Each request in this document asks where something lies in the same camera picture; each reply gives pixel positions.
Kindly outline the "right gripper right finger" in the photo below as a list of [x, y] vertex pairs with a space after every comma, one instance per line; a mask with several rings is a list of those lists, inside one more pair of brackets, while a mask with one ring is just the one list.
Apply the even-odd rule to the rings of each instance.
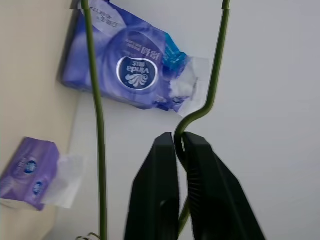
[[186, 132], [183, 141], [194, 239], [265, 239], [239, 180], [207, 140]]

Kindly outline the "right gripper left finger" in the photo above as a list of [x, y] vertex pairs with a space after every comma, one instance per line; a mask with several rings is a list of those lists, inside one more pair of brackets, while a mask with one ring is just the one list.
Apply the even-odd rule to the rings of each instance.
[[132, 183], [124, 239], [178, 239], [180, 191], [170, 132], [158, 136]]

